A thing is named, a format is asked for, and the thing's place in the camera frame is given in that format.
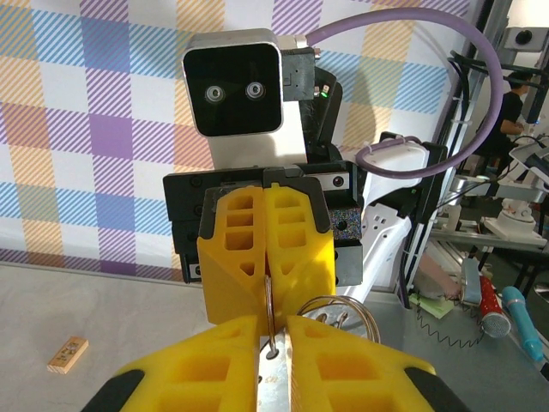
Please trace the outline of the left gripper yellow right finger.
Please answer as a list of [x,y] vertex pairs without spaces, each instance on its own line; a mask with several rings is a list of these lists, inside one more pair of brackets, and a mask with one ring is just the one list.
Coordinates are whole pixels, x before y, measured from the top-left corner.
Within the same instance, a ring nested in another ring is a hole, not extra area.
[[301,316],[287,318],[291,411],[468,411],[428,362]]

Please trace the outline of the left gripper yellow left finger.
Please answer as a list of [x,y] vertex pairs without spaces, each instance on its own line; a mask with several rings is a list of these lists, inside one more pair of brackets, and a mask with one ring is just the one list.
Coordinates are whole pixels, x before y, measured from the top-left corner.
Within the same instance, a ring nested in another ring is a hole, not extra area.
[[219,324],[120,368],[85,411],[255,411],[255,316]]

